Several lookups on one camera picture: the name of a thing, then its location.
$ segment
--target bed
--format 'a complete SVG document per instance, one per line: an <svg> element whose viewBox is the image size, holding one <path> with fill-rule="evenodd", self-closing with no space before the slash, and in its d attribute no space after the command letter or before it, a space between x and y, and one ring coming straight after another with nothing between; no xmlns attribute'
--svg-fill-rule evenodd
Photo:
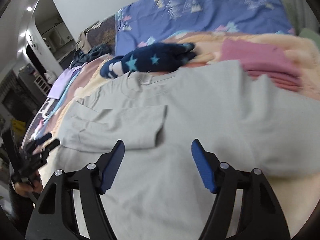
<svg viewBox="0 0 320 240"><path fill-rule="evenodd" d="M233 3L225 5L226 1L233 1ZM239 1L242 1L239 12L236 15L228 14L226 17L225 11ZM222 4L224 4L223 11L219 10ZM208 15L218 17L211 21L210 18L208 20ZM270 21L261 21L259 17L254 17L252 20L253 15L261 16L263 19L268 18ZM154 17L160 22L153 22ZM148 28L142 31L142 26L148 26ZM303 28L314 31L318 31L319 28L316 16L305 0L215 0L214 2L212 0L140 0L123 7L114 16L90 28L86 32L86 39L91 47L104 42L111 47L115 55L124 55L137 47L166 39L179 42L180 39L188 38L190 35L189 41L195 42L193 40L196 36L195 32L199 31L221 32L222 35L224 33L299 34ZM99 69L111 57L111 55L105 55L88 63L66 91L65 99L62 103L60 102L59 107L57 107L58 100L48 98L31 123L23 144L47 132L56 134L70 104L78 98L90 95L106 82L99 76ZM306 93L310 91L312 93L318 85L320 84L315 84L316 88L313 89L309 86L310 89ZM313 93L313 96L319 100L317 93ZM44 117L50 115L54 109L54 115L43 126ZM64 160L61 155L59 158L59 161ZM48 165L41 172L44 183L56 169L59 158L55 153L49 157ZM269 178L269 180L284 209L291 235L294 236L305 224L320 199L320 176L313 175L298 179Z"/></svg>

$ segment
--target star pattern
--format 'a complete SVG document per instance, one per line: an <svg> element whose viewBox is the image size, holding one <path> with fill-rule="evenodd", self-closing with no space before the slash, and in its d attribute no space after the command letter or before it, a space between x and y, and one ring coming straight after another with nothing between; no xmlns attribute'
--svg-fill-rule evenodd
<svg viewBox="0 0 320 240"><path fill-rule="evenodd" d="M151 45L156 41L156 39L153 36L150 36L149 39L147 40L147 44Z"/></svg>
<svg viewBox="0 0 320 240"><path fill-rule="evenodd" d="M237 33L239 31L239 29L237 28L238 25L236 25L234 22L228 22L226 27L228 28L228 33Z"/></svg>
<svg viewBox="0 0 320 240"><path fill-rule="evenodd" d="M187 57L184 57L184 58L181 60L181 62L182 62L182 65L184 66L184 65L186 65L186 64L189 62L189 59L188 59Z"/></svg>
<svg viewBox="0 0 320 240"><path fill-rule="evenodd" d="M151 59L153 65L159 65L158 61L160 58L157 57L157 54L154 54L153 57L151 57L150 59Z"/></svg>
<svg viewBox="0 0 320 240"><path fill-rule="evenodd" d="M122 9L120 9L117 13L116 13L116 18L118 21L120 21L122 19Z"/></svg>
<svg viewBox="0 0 320 240"><path fill-rule="evenodd" d="M191 44L190 43L184 43L184 44L182 44L182 46L186 48L186 52L190 51L190 49L191 49Z"/></svg>
<svg viewBox="0 0 320 240"><path fill-rule="evenodd" d="M138 71L136 67L137 58L133 58L133 54L130 57L130 60L126 62L126 65L129 67L130 71Z"/></svg>

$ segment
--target pink towel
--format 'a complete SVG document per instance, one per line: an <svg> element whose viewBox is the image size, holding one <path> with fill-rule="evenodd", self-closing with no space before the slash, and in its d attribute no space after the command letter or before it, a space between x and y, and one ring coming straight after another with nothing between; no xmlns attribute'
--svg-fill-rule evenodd
<svg viewBox="0 0 320 240"><path fill-rule="evenodd" d="M253 80L257 80L258 76L250 76ZM270 78L272 80L273 83L278 83L278 84L283 84L286 86L296 86L297 84L287 81L287 80L283 80L283 79L279 79L279 78Z"/></svg>
<svg viewBox="0 0 320 240"><path fill-rule="evenodd" d="M298 87L302 86L302 82L301 82L300 78L292 77L290 75L283 74L283 73L258 71L258 70L250 70L250 71L247 71L247 73L249 76L255 76L255 77L259 77L263 74L267 74L268 77L270 77L271 79L272 78L281 79L284 81L292 82L292 83L294 83L294 85L296 85Z"/></svg>
<svg viewBox="0 0 320 240"><path fill-rule="evenodd" d="M220 60L239 60L245 71L278 72L300 77L301 71L284 55L281 48L271 44L226 39L221 48Z"/></svg>
<svg viewBox="0 0 320 240"><path fill-rule="evenodd" d="M300 90L300 87L297 87L297 86L287 86L287 85L279 84L279 83L275 83L275 85L279 88L290 90L293 92L298 92Z"/></svg>

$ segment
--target folded clothes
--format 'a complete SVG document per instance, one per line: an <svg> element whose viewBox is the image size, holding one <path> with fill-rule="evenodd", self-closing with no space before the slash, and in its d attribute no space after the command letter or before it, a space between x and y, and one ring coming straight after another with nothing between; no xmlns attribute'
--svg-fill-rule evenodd
<svg viewBox="0 0 320 240"><path fill-rule="evenodd" d="M287 86L284 84L279 84L279 83L275 83L276 87L282 88L282 89L286 89L289 91L293 91L293 92L298 92L301 88L297 87L297 86Z"/></svg>
<svg viewBox="0 0 320 240"><path fill-rule="evenodd" d="M302 86L302 82L300 78L297 77L293 77L287 74L283 74L283 73L278 73L278 72L268 72L268 71L258 71L258 70L249 70L247 71L247 74L249 76L255 76L255 77L259 77L263 74L267 74L269 78L276 78L276 79L281 79L283 81L288 81L288 82L292 82L295 85L301 87Z"/></svg>
<svg viewBox="0 0 320 240"><path fill-rule="evenodd" d="M250 76L252 78L252 80L258 80L258 76ZM294 91L294 92L298 92L301 88L298 87L297 85L294 85L293 83L291 82L288 82L286 84L286 81L285 80L278 80L277 79L273 79L271 78L272 82L275 84L276 87L279 87L279 88L282 88L282 89L286 89L286 90L289 90L289 91Z"/></svg>
<svg viewBox="0 0 320 240"><path fill-rule="evenodd" d="M271 44L257 44L226 39L221 48L220 60L240 60L245 71L278 72L300 77L301 71L285 56L284 51Z"/></svg>
<svg viewBox="0 0 320 240"><path fill-rule="evenodd" d="M91 62L102 55L111 53L111 49L105 43L97 45L89 50L88 54L85 54L81 49L78 49L75 52L73 61L70 64L69 68L74 68L81 66L85 62Z"/></svg>
<svg viewBox="0 0 320 240"><path fill-rule="evenodd" d="M249 75L253 80L257 80L259 78L259 76L251 76ZM283 79L279 79L279 78L270 78L272 80L273 83L279 83L279 84L283 84L286 86L297 86L297 84L295 84L294 82L291 81L287 81L287 80L283 80Z"/></svg>
<svg viewBox="0 0 320 240"><path fill-rule="evenodd" d="M80 71L87 62L84 64L74 67L72 69L67 68L62 72L62 74L57 78L57 80L54 82L52 88L50 89L50 92L48 94L48 98L53 98L59 100L62 93L66 89L67 85L69 84L70 80L73 78L73 76L77 73L76 71Z"/></svg>

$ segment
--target light blue cloth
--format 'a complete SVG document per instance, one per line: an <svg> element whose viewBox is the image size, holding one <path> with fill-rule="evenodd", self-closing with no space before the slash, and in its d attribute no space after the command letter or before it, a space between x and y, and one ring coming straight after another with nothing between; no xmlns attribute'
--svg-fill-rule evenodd
<svg viewBox="0 0 320 240"><path fill-rule="evenodd" d="M294 33L280 0L140 0L116 14L116 55L194 31Z"/></svg>
<svg viewBox="0 0 320 240"><path fill-rule="evenodd" d="M54 109L50 112L49 116L47 117L47 119L45 119L44 123L43 123L43 126L42 128L39 130L38 134L36 135L36 139L39 139L44 131L45 131L45 128L47 127L47 123L49 122L50 118L54 115L54 113L60 108L60 106L63 104L65 98L66 98L66 95L67 95L67 92L69 90L69 87L71 86L71 84L73 83L73 81L77 78L77 76L80 74L80 70L78 70L78 72L71 78L71 80L69 81L66 89L64 90L63 94L61 95L61 98L59 100L59 102L56 104L56 106L54 107Z"/></svg>

